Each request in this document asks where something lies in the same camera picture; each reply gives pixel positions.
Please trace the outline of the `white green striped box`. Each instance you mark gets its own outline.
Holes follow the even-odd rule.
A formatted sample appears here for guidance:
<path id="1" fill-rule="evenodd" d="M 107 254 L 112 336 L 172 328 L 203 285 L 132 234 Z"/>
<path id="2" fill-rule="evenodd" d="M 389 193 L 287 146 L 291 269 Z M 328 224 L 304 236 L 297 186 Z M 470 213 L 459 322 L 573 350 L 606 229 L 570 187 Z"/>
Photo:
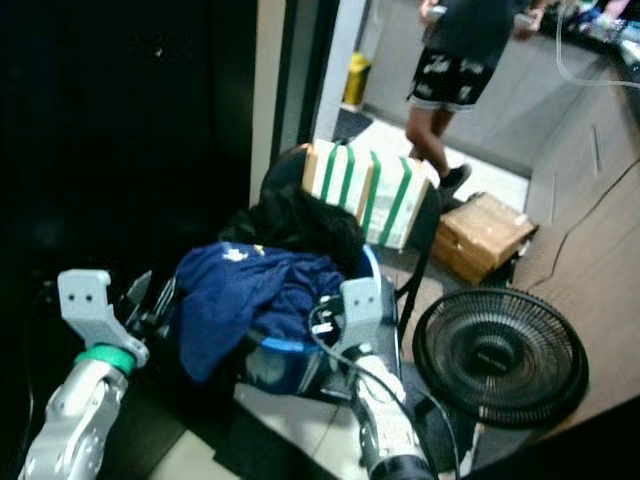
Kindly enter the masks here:
<path id="1" fill-rule="evenodd" d="M 438 183 L 425 161 L 319 140 L 307 147 L 302 187 L 355 216 L 367 243 L 402 250 Z"/>

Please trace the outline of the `blue plastic basin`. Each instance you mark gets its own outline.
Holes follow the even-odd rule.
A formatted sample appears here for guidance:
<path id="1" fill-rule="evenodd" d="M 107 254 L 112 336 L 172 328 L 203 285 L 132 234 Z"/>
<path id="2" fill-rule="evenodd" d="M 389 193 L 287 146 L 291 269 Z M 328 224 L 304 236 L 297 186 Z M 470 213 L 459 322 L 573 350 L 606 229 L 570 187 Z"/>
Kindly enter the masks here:
<path id="1" fill-rule="evenodd" d="M 365 244 L 367 259 L 365 271 L 360 276 L 380 276 L 378 259 L 370 246 Z M 396 315 L 390 311 L 390 287 L 383 279 L 385 289 L 384 302 L 387 306 L 381 330 L 381 349 L 374 353 L 389 352 L 390 334 L 387 330 L 393 326 Z M 337 346 L 320 346 L 312 343 L 305 346 L 297 340 L 280 340 L 266 337 L 252 330 L 246 335 L 250 352 L 244 357 L 244 380 L 265 392 L 280 396 L 342 396 L 346 389 L 346 371 L 342 362 L 335 360 Z"/>

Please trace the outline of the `dark door mat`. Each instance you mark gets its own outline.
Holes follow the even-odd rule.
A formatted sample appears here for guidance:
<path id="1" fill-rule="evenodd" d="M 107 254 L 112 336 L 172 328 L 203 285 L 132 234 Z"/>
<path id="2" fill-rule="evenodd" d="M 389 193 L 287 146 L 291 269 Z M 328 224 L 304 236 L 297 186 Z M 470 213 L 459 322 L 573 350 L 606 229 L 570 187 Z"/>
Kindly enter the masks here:
<path id="1" fill-rule="evenodd" d="M 335 118 L 332 141 L 339 143 L 339 145 L 347 145 L 360 137 L 372 123 L 374 123 L 374 118 L 362 113 L 362 111 L 339 108 L 337 118 Z"/>

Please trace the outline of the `black garment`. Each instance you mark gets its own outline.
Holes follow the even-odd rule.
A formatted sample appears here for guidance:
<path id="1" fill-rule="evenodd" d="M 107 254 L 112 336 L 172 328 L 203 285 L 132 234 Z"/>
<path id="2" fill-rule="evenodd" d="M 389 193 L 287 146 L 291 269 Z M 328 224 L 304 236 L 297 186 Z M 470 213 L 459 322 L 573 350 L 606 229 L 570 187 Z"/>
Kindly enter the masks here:
<path id="1" fill-rule="evenodd" d="M 218 239 L 326 255 L 347 278 L 369 265 L 356 216 L 296 186 L 270 189 L 256 205 L 230 216 Z"/>

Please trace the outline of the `black chair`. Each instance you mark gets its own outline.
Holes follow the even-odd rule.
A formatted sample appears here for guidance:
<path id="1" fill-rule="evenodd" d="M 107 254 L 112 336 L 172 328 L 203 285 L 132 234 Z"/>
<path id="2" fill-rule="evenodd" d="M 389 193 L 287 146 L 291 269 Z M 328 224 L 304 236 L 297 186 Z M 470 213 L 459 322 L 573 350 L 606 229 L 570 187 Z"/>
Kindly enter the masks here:
<path id="1" fill-rule="evenodd" d="M 307 147 L 311 143 L 300 143 L 300 145 L 288 148 L 287 151 L 276 157 L 274 164 L 270 165 L 265 177 L 262 178 L 260 198 L 270 189 L 282 189 L 287 186 L 303 189 Z M 402 261 L 402 264 L 406 265 L 408 275 L 410 275 L 407 282 L 398 285 L 394 291 L 394 300 L 402 302 L 401 311 L 396 314 L 396 358 L 399 364 L 404 362 L 404 338 L 407 337 L 413 308 L 417 306 L 419 288 L 422 279 L 424 279 L 426 268 L 428 268 L 430 241 L 435 236 L 440 215 L 442 215 L 440 204 L 442 201 L 440 201 L 439 193 L 436 192 L 436 189 L 430 188 L 425 205 L 421 206 L 419 216 L 413 224 L 407 246 L 402 250 L 389 251 L 390 259 Z"/>

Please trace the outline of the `brown cardboard box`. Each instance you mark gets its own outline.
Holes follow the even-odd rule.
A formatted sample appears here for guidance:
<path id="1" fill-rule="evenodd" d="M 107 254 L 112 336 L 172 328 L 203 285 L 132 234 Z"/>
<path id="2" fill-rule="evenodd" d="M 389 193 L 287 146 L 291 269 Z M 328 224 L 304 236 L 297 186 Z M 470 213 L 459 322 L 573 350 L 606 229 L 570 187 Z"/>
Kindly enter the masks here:
<path id="1" fill-rule="evenodd" d="M 475 193 L 440 219 L 431 255 L 458 279 L 480 285 L 524 246 L 538 225 L 498 197 Z"/>

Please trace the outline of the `black floor fan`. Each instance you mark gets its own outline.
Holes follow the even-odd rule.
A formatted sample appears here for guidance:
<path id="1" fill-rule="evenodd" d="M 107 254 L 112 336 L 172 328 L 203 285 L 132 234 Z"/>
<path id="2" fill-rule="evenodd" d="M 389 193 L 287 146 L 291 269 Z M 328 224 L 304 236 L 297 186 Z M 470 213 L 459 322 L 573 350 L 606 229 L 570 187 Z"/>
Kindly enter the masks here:
<path id="1" fill-rule="evenodd" d="M 517 289 L 444 294 L 416 321 L 411 347 L 433 396 L 493 428 L 550 428 L 588 393 L 579 334 L 557 308 Z"/>

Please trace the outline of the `person in black shorts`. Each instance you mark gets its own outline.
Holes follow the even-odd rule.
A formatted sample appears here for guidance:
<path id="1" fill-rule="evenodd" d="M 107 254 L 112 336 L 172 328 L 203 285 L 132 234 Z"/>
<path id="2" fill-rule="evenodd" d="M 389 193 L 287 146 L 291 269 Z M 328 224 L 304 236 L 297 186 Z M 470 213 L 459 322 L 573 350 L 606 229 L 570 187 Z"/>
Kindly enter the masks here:
<path id="1" fill-rule="evenodd" d="M 552 0 L 422 0 L 424 46 L 415 69 L 404 128 L 410 156 L 433 166 L 440 196 L 467 182 L 471 166 L 451 166 L 443 136 L 453 116 L 474 108 L 511 38 L 538 32 Z"/>

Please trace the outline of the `navy blue garment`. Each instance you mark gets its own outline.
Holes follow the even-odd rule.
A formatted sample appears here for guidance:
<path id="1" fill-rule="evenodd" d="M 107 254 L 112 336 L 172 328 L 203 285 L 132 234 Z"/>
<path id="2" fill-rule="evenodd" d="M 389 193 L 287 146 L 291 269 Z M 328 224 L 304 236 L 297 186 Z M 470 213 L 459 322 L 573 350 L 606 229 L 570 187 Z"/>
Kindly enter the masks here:
<path id="1" fill-rule="evenodd" d="M 180 366 L 204 384 L 252 330 L 311 346 L 308 314 L 344 279 L 320 253 L 225 241 L 189 251 L 175 269 L 184 292 L 172 310 Z"/>

